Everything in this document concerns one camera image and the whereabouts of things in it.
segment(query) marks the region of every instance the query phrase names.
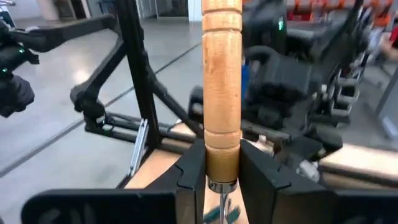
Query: black metal frame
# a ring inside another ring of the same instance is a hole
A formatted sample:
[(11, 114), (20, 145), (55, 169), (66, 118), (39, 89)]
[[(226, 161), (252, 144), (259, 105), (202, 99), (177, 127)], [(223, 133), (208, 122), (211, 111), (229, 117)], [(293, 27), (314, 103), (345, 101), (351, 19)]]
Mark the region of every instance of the black metal frame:
[[(133, 143), (136, 141), (136, 134), (119, 132), (114, 128), (137, 131), (139, 121), (147, 119), (149, 125), (148, 150), (143, 161), (154, 149), (182, 154), (184, 148), (174, 144), (162, 143), (162, 139), (168, 138), (192, 143), (195, 137), (173, 133), (170, 131), (171, 125), (158, 122), (153, 94), (170, 108), (198, 138), (203, 138), (203, 130), (198, 124), (189, 120), (185, 109), (168, 94), (166, 87), (156, 79), (144, 47), (144, 31), (140, 25), (135, 1), (118, 0), (115, 3), (118, 8), (119, 26), (116, 26), (113, 31), (118, 33), (118, 40), (92, 76), (86, 82), (72, 89), (70, 98), (75, 104), (75, 110), (83, 112), (86, 131)], [(130, 71), (132, 71), (131, 77), (141, 118), (109, 113), (105, 111), (105, 106), (98, 101), (100, 88), (126, 55)], [(106, 125), (112, 126), (112, 128), (106, 130), (104, 129)]]

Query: tool handle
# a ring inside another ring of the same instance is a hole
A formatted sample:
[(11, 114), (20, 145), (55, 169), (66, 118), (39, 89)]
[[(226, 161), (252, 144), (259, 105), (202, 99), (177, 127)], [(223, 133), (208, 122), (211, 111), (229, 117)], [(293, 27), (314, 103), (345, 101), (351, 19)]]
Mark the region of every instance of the tool handle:
[(206, 174), (238, 176), (241, 139), (242, 0), (202, 0)]

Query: gray floor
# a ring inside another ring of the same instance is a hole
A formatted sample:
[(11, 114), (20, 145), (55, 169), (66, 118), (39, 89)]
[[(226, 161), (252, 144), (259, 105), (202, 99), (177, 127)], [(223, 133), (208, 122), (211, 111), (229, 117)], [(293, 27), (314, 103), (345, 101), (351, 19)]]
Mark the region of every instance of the gray floor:
[[(199, 24), (147, 21), (144, 28), (154, 70), (201, 41)], [(81, 119), (69, 100), (70, 88), (87, 79), (115, 40), (116, 35), (109, 31), (91, 34), (41, 54), (41, 65), (25, 64), (18, 68), (15, 74), (31, 82), (37, 97), (25, 112), (0, 119), (0, 174)], [(193, 86), (202, 84), (201, 61), (201, 47), (197, 47), (158, 74), (159, 80), (184, 106)], [(367, 74), (378, 76), (380, 72), (369, 69)], [(101, 89), (99, 97), (107, 103), (130, 87), (131, 77), (124, 60)], [(156, 106), (159, 121), (170, 124), (176, 121), (175, 115), (157, 99)], [(139, 116), (133, 91), (108, 109)], [(382, 148), (398, 146), (396, 142), (386, 141), (377, 124), (369, 122), (372, 118), (363, 113), (362, 102), (354, 107), (352, 118), (351, 126), (341, 128), (345, 142)], [(43, 190), (115, 187), (126, 173), (132, 148), (133, 145), (126, 142), (85, 133), (83, 125), (78, 126), (22, 165), (0, 175), (0, 216), (7, 224), (20, 223), (23, 203)]]

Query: green led light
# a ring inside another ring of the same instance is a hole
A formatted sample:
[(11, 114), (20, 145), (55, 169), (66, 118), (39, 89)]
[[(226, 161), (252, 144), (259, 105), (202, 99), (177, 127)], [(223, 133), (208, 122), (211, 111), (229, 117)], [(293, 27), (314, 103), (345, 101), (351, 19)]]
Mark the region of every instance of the green led light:
[(283, 20), (279, 20), (278, 25), (279, 25), (279, 30), (282, 30), (284, 28)]

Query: black mount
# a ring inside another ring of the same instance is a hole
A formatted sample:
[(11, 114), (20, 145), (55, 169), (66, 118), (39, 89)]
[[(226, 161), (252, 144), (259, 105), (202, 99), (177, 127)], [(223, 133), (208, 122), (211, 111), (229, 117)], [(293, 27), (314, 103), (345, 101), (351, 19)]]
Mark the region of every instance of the black mount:
[[(203, 140), (144, 189), (50, 190), (31, 198), (22, 222), (203, 223), (206, 150)], [(249, 223), (398, 221), (396, 190), (332, 191), (296, 174), (245, 140), (239, 185)]]

